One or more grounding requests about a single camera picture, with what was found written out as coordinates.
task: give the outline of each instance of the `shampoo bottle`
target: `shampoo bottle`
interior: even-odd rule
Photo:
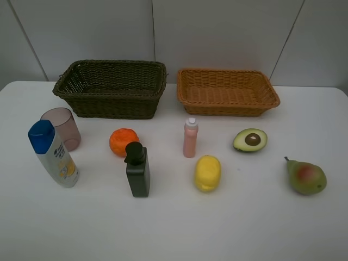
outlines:
[[[148,197],[150,169],[147,150],[141,143],[134,141],[126,146],[126,153],[126,174],[133,197]]]
[[[48,174],[59,185],[73,187],[79,171],[49,120],[40,120],[28,132],[30,143]]]

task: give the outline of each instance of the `white bottle cap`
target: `white bottle cap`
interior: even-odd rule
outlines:
[[[188,127],[196,127],[198,125],[198,122],[196,121],[196,118],[188,118],[186,120],[186,125]]]

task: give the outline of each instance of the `dark green wicker basket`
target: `dark green wicker basket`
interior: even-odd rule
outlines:
[[[70,65],[53,93],[79,117],[151,119],[165,84],[159,62],[82,60]]]

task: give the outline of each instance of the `pink plastic cup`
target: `pink plastic cup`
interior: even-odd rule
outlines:
[[[81,135],[69,109],[54,108],[45,112],[41,119],[49,120],[52,123],[68,151],[73,151],[78,147]]]

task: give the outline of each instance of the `black bottle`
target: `black bottle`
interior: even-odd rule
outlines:
[[[135,141],[126,146],[126,153],[126,173],[133,197],[148,197],[150,169],[147,150],[141,143]]]

